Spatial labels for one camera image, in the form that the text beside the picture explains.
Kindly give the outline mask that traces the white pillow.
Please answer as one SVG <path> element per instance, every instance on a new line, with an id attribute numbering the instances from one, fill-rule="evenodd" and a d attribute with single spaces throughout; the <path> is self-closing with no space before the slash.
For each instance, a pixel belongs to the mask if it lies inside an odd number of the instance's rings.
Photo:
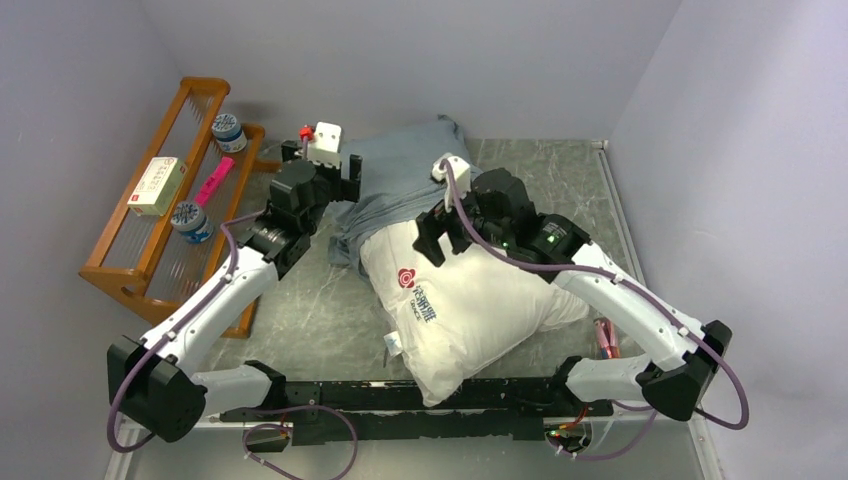
<path id="1" fill-rule="evenodd" d="M 390 356 L 400 356 L 426 407 L 448 399 L 538 331 L 585 318 L 586 302 L 478 245 L 447 253 L 436 267 L 413 248 L 412 221 L 373 233 L 360 264 L 389 324 Z"/>

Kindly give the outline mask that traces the pink small bottle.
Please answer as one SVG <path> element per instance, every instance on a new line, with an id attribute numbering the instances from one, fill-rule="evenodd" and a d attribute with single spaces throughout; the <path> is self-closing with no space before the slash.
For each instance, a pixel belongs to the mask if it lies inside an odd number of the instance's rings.
<path id="1" fill-rule="evenodd" d="M 594 320 L 595 335 L 603 359 L 621 357 L 617 333 L 612 322 L 607 318 Z"/>

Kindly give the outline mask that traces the wooden slatted rack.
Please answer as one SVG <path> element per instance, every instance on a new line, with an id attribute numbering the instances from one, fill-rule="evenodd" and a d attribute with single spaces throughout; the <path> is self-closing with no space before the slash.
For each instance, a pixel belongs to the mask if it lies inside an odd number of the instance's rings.
<path id="1" fill-rule="evenodd" d="M 261 208 L 259 186 L 280 169 L 260 157 L 265 130 L 243 123 L 222 147 L 215 119 L 227 81 L 185 77 L 117 206 L 79 271 L 157 325 L 209 280 L 228 250 L 222 223 Z"/>

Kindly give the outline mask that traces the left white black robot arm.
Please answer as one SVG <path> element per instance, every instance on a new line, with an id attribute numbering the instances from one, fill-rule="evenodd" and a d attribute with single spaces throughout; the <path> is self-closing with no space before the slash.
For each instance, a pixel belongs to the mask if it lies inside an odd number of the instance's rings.
<path id="1" fill-rule="evenodd" d="M 139 339 L 107 351 L 110 410 L 106 438 L 120 453 L 146 444 L 118 440 L 129 418 L 150 438 L 175 442 L 202 418 L 232 410 L 277 418 L 289 406 L 284 374 L 260 361 L 202 372 L 199 365 L 238 314 L 292 269 L 332 202 L 360 198 L 363 158 L 309 147 L 283 162 L 265 207 L 221 224 L 228 258 L 188 300 Z"/>

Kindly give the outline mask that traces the pink marker pen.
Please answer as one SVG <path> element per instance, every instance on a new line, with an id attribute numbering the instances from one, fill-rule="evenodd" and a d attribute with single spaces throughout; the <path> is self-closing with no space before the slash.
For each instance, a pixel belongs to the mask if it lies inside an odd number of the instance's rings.
<path id="1" fill-rule="evenodd" d="M 200 190 L 194 196 L 194 202 L 204 208 L 218 188 L 223 184 L 229 172 L 234 168 L 235 160 L 222 157 L 213 172 L 208 175 Z"/>

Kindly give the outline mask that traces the blue grey pillow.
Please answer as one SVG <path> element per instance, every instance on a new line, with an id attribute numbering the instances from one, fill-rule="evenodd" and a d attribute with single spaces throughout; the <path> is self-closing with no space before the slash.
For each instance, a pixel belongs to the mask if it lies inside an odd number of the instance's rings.
<path id="1" fill-rule="evenodd" d="M 471 160 L 463 128 L 444 115 L 345 141 L 343 173 L 349 173 L 350 156 L 362 158 L 360 197 L 356 202 L 334 202 L 326 210 L 336 225 L 328 244 L 329 262 L 364 275 L 360 248 L 365 240 L 386 226 L 415 219 L 443 199 L 445 187 L 433 180 L 431 170 L 446 153 Z"/>

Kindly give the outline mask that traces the white cardboard box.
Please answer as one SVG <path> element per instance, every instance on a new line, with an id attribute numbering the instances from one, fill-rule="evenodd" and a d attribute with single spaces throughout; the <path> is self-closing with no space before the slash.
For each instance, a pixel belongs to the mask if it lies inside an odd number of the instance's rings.
<path id="1" fill-rule="evenodd" d="M 153 157 L 127 201 L 138 216 L 163 216 L 171 205 L 186 173 L 178 157 Z"/>

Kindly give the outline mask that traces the blue white round jar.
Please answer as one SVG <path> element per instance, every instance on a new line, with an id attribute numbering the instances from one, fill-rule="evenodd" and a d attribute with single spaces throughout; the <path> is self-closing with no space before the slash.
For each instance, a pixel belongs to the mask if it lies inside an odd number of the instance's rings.
<path id="1" fill-rule="evenodd" d="M 211 132 L 223 153 L 238 153 L 248 145 L 242 124 L 233 114 L 218 114 L 211 126 Z"/>

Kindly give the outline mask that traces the black base crossbar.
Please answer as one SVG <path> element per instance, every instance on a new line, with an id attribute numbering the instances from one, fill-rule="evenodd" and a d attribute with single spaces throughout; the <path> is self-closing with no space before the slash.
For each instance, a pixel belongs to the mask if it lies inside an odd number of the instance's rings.
<path id="1" fill-rule="evenodd" d="M 347 440 L 482 438 L 539 440 L 555 426 L 595 412 L 545 377 L 464 381 L 435 407 L 423 403 L 411 380 L 290 381 L 277 403 L 220 415 L 226 423 L 289 422 L 297 446 Z"/>

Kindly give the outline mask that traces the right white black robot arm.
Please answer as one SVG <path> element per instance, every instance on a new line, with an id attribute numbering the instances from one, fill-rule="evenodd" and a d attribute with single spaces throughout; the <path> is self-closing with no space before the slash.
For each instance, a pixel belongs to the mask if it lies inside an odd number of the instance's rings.
<path id="1" fill-rule="evenodd" d="M 440 240 L 459 255 L 478 245 L 496 259 L 535 274 L 586 301 L 642 349 L 633 358 L 573 356 L 555 375 L 549 398 L 572 415 L 595 401 L 642 401 L 658 413 L 688 421 L 718 370 L 735 374 L 723 358 L 731 330 L 671 307 L 619 267 L 573 221 L 540 213 L 522 181 L 505 169 L 472 177 L 457 157 L 440 160 L 431 175 L 446 191 L 416 219 L 414 249 L 434 266 L 446 261 Z"/>

